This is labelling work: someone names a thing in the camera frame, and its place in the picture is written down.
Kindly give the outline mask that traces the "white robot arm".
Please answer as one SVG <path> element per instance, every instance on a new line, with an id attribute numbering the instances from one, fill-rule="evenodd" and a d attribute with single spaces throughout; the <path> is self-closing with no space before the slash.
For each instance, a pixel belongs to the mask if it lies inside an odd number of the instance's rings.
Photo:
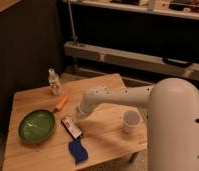
<path id="1" fill-rule="evenodd" d="M 76 116 L 86 118 L 102 103 L 147 110 L 148 171 L 199 171 L 199 90 L 168 78 L 150 86 L 83 92 Z"/>

